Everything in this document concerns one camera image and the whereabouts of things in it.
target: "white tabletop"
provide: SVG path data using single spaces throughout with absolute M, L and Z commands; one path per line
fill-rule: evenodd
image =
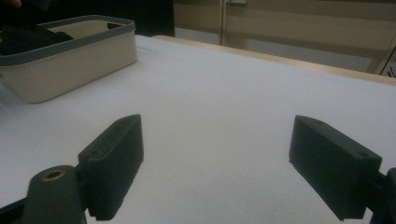
M 137 36 L 138 62 L 43 104 L 0 87 L 0 207 L 141 114 L 145 160 L 110 223 L 338 223 L 289 163 L 295 115 L 396 166 L 396 87 Z M 364 221 L 368 223 L 369 211 Z

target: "screw hole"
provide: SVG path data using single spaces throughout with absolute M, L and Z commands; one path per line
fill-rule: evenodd
M 44 181 L 53 181 L 53 180 L 61 178 L 62 176 L 64 176 L 64 174 L 66 174 L 66 172 L 64 170 L 52 170 L 43 176 L 43 180 Z

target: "gray plastic bin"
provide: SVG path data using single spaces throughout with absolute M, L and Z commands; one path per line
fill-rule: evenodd
M 84 16 L 41 26 L 74 39 L 0 56 L 0 81 L 26 102 L 47 101 L 137 61 L 133 21 Z

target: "wall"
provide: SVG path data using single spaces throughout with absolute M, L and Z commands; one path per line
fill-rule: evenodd
M 225 46 L 373 74 L 396 45 L 396 4 L 175 0 L 174 7 L 176 27 L 222 35 Z

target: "black cloth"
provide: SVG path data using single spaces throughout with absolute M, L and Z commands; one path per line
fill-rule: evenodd
M 0 33 L 0 55 L 23 53 L 72 39 L 64 32 L 53 33 L 35 24 L 27 24 L 21 28 L 3 25 Z

